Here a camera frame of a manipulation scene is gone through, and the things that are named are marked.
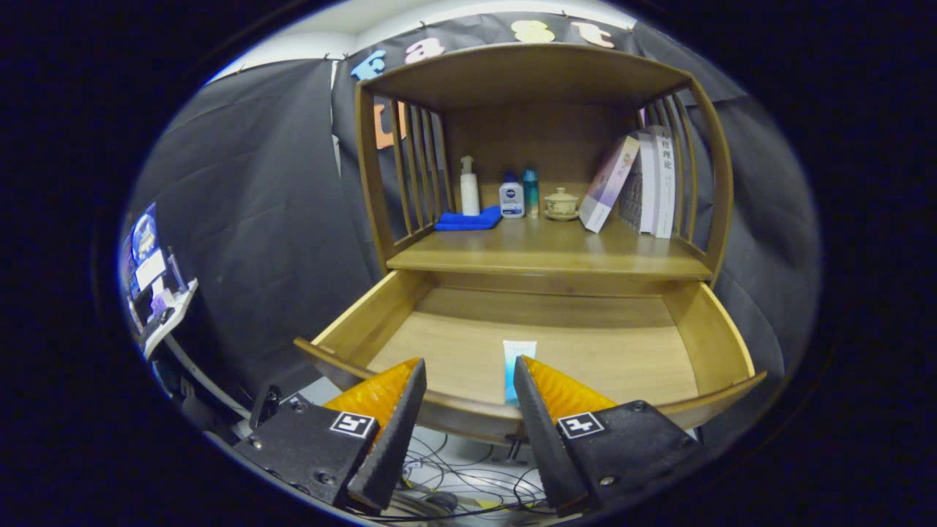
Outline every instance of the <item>wooden cabinet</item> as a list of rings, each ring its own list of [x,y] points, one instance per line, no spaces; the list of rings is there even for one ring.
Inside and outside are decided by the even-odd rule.
[[[712,174],[696,173],[681,91],[704,117]],[[391,102],[399,203],[384,193],[375,97]],[[423,357],[420,422],[500,443],[523,433],[518,409],[503,404],[504,339],[537,340],[545,364],[611,399],[647,400],[684,428],[764,378],[710,290],[728,235],[732,172],[719,118],[689,73],[599,48],[488,46],[359,83],[357,104],[362,181],[387,275],[320,335],[296,340],[339,387]],[[604,152],[642,127],[641,111],[674,131],[671,239],[639,235],[615,211],[599,233],[543,215],[490,231],[434,232],[443,212],[459,209],[458,158],[475,158],[482,207],[497,204],[503,171],[529,166],[542,194],[562,186],[582,197]],[[702,249],[691,240],[704,176],[714,191]],[[394,235],[392,212],[402,215],[403,235]]]

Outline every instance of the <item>book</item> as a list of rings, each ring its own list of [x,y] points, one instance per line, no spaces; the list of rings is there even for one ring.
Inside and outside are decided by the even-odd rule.
[[[628,178],[628,172],[632,169],[638,148],[639,142],[634,137],[627,136],[619,140],[589,185],[579,207],[579,219],[590,231],[597,233],[608,219]]]
[[[657,142],[653,130],[630,134],[640,148],[618,203],[618,215],[638,233],[653,233],[657,210]]]
[[[673,135],[667,127],[655,125],[654,140],[657,145],[657,206],[654,211],[653,233],[658,238],[669,238],[674,230],[674,207],[677,200],[677,163],[674,157]]]

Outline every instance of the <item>white wall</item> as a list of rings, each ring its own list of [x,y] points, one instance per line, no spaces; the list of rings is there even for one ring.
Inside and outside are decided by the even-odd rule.
[[[421,0],[408,0],[402,4],[412,8],[375,23],[375,13],[388,12],[388,4],[391,4],[390,0],[349,0],[342,5],[311,15],[267,38],[219,71],[212,81],[242,68],[271,62],[322,58],[326,53],[334,57],[342,56],[343,53],[355,53],[386,38],[416,29],[420,27],[421,21],[429,24],[482,13],[530,11],[559,14],[565,10],[570,16],[624,29],[631,29],[635,22],[634,17],[599,0],[440,0],[431,4]],[[358,21],[360,26],[356,26],[355,20],[349,16],[356,11],[369,13]],[[346,31],[322,31],[323,27],[336,27]]]
[[[297,58],[340,57],[354,47],[354,35],[346,33],[289,33],[273,35],[219,71],[212,81],[242,68]]]

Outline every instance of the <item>white book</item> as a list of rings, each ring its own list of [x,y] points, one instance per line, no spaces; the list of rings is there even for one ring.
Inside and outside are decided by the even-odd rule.
[[[649,128],[654,130],[658,167],[652,232],[658,238],[669,238],[674,230],[674,207],[677,201],[677,159],[674,155],[673,135],[667,127],[655,125]]]
[[[618,204],[618,214],[638,233],[654,232],[654,217],[657,210],[657,141],[654,130],[644,128],[630,135],[638,140],[640,147],[632,167],[633,176],[628,178]]]

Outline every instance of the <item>drawer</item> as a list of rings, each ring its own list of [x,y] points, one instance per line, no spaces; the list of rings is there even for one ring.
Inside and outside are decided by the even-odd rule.
[[[684,429],[765,377],[702,282],[396,270],[314,339],[297,339],[346,390],[412,357],[426,364],[419,423],[492,443],[523,433],[503,404],[503,340],[617,402],[643,399]]]

